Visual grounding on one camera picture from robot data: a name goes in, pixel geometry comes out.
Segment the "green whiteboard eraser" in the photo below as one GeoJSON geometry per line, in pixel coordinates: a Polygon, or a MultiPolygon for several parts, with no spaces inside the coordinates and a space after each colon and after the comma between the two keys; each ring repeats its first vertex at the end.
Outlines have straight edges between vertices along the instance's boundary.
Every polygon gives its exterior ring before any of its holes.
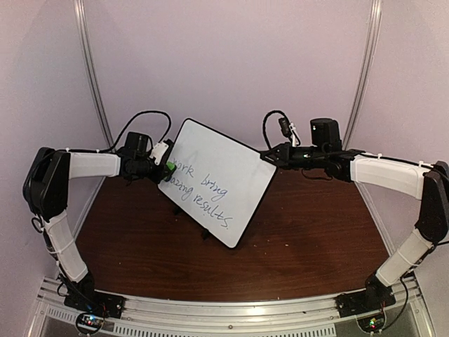
{"type": "Polygon", "coordinates": [[[167,161],[164,169],[164,179],[170,180],[171,176],[174,174],[176,170],[176,165],[173,162],[167,161]]]}

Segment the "white whiteboard with writing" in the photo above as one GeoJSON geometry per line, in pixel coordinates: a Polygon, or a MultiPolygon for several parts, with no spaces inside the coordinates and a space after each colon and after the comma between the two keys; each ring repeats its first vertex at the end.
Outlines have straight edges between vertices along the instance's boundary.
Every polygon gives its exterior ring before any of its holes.
{"type": "Polygon", "coordinates": [[[260,153],[185,119],[169,157],[176,166],[159,190],[226,247],[241,241],[277,168],[260,153]]]}

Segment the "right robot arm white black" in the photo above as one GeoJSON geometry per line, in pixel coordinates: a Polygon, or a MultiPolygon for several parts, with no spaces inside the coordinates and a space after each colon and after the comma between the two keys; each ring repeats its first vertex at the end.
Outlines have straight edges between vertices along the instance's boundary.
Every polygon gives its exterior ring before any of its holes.
{"type": "Polygon", "coordinates": [[[359,302],[364,309],[374,310],[387,297],[386,288],[417,267],[448,236],[448,164],[428,164],[373,154],[342,146],[340,127],[331,118],[310,121],[311,145],[303,146],[295,125],[277,113],[279,127],[286,142],[273,145],[267,132],[262,135],[266,150],[261,159],[280,169],[322,170],[334,180],[384,190],[389,197],[400,196],[414,201],[415,224],[410,234],[396,245],[393,253],[366,281],[359,302]]]}

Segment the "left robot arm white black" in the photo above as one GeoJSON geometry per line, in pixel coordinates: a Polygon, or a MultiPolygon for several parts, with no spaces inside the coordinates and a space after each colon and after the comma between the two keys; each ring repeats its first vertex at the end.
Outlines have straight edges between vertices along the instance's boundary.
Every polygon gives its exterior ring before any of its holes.
{"type": "Polygon", "coordinates": [[[63,277],[76,285],[88,281],[67,217],[69,182],[77,178],[122,177],[128,182],[149,179],[155,184],[169,180],[175,165],[169,162],[174,142],[170,139],[147,149],[149,136],[130,132],[124,146],[109,150],[55,150],[41,147],[25,179],[22,195],[40,231],[49,243],[63,277]]]}

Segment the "black whiteboard stand foot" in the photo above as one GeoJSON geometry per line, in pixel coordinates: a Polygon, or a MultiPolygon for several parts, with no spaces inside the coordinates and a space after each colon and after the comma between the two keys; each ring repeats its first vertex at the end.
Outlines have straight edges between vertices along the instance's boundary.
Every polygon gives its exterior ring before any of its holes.
{"type": "Polygon", "coordinates": [[[203,229],[202,232],[201,232],[201,239],[202,239],[203,241],[206,241],[206,240],[207,240],[208,238],[210,238],[210,237],[211,237],[210,231],[207,230],[207,229],[203,229]]]}

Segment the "left circuit board with leds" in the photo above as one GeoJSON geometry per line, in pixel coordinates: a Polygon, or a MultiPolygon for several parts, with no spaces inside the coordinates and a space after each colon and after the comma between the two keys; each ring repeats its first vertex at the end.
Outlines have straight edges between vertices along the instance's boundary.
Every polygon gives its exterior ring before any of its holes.
{"type": "Polygon", "coordinates": [[[80,313],[75,319],[75,327],[84,335],[92,335],[101,330],[105,323],[103,317],[95,316],[88,312],[80,313]]]}

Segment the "circuit board with leds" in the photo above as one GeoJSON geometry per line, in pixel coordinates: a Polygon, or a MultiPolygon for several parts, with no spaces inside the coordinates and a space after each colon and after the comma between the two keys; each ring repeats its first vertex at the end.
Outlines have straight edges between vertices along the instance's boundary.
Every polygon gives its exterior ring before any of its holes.
{"type": "Polygon", "coordinates": [[[357,324],[360,330],[364,333],[372,334],[381,331],[386,323],[386,317],[384,315],[368,315],[365,317],[359,317],[357,324]]]}
{"type": "Polygon", "coordinates": [[[75,327],[84,335],[92,335],[101,330],[105,323],[103,317],[95,316],[88,312],[80,313],[75,319],[75,327]]]}

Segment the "right circuit board with leds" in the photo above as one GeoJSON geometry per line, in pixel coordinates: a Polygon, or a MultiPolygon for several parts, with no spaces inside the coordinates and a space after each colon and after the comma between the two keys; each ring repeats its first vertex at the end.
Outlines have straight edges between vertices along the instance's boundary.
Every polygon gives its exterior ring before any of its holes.
{"type": "Polygon", "coordinates": [[[357,324],[360,330],[364,333],[372,334],[381,331],[386,323],[386,317],[384,315],[368,315],[365,317],[359,317],[357,324]]]}

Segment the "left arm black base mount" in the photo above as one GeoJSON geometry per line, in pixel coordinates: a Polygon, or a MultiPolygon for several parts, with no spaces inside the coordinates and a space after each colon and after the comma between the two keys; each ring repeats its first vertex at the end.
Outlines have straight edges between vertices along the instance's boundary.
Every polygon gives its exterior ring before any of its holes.
{"type": "Polygon", "coordinates": [[[95,316],[120,319],[125,305],[125,298],[101,291],[94,291],[93,294],[87,295],[75,286],[69,285],[64,304],[67,307],[91,313],[95,316]]]}

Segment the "aluminium front frame rail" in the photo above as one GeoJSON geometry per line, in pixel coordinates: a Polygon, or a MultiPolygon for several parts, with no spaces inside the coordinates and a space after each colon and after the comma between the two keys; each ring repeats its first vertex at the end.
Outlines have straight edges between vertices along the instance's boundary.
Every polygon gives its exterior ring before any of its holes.
{"type": "MultiPolygon", "coordinates": [[[[76,245],[98,291],[123,296],[120,319],[93,336],[364,336],[359,317],[386,317],[385,336],[433,336],[413,276],[396,303],[341,317],[335,298],[364,290],[387,259],[361,185],[275,177],[230,249],[145,180],[107,179],[76,245]]],[[[38,292],[35,331],[83,336],[56,277],[38,292]]]]}

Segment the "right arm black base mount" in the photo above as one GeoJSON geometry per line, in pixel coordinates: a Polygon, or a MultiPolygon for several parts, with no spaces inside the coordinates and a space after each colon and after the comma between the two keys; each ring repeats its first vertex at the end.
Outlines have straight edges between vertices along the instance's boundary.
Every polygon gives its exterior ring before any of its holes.
{"type": "Polygon", "coordinates": [[[381,310],[396,303],[391,288],[367,289],[353,293],[342,293],[335,298],[335,303],[341,317],[361,315],[367,312],[381,310]]]}

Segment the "right aluminium corner post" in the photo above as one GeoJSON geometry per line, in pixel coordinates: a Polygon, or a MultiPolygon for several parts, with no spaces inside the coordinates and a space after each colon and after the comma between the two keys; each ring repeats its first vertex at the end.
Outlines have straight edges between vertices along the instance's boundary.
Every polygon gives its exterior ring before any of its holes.
{"type": "Polygon", "coordinates": [[[349,149],[351,139],[354,136],[356,124],[361,113],[364,95],[368,87],[368,80],[370,71],[372,68],[377,42],[380,33],[380,26],[382,21],[382,1],[372,0],[371,9],[368,20],[368,29],[366,35],[366,44],[364,47],[361,70],[358,76],[358,82],[356,86],[356,92],[354,95],[354,101],[351,106],[351,112],[349,115],[349,121],[346,127],[343,138],[343,148],[349,149]]]}

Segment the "aluminium corner post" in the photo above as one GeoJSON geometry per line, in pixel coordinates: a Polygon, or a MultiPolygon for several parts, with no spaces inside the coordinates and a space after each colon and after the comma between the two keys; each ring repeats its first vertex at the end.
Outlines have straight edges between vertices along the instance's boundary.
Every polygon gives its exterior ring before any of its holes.
{"type": "Polygon", "coordinates": [[[73,3],[74,3],[74,14],[76,18],[77,29],[79,32],[81,42],[81,52],[83,54],[83,61],[86,68],[88,85],[91,90],[91,96],[93,99],[95,112],[97,114],[98,121],[100,124],[100,130],[102,131],[102,135],[107,144],[107,148],[110,148],[114,144],[114,139],[105,112],[105,106],[100,92],[98,77],[95,71],[95,63],[88,32],[85,1],[74,0],[73,3]]]}
{"type": "Polygon", "coordinates": [[[361,113],[364,95],[368,87],[368,80],[370,71],[372,68],[377,42],[380,33],[380,26],[382,21],[382,1],[372,0],[371,9],[368,20],[368,29],[366,35],[366,44],[364,47],[361,70],[358,76],[358,82],[356,86],[356,92],[354,95],[354,101],[351,106],[351,112],[349,115],[349,121],[346,127],[343,138],[343,148],[349,149],[351,139],[354,136],[356,124],[361,113]]]}

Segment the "left aluminium corner post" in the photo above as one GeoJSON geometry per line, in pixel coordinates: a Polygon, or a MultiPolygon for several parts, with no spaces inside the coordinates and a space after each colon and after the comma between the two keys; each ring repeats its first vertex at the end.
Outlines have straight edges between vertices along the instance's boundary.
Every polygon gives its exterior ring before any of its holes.
{"type": "Polygon", "coordinates": [[[93,99],[95,112],[97,114],[98,121],[100,124],[100,130],[102,131],[102,135],[107,144],[107,148],[110,148],[114,144],[114,139],[105,112],[105,106],[100,92],[98,77],[95,71],[95,63],[88,32],[85,1],[74,0],[73,3],[74,3],[74,14],[76,18],[77,29],[79,32],[81,42],[81,52],[83,54],[83,61],[86,68],[88,85],[91,90],[91,96],[93,99]]]}

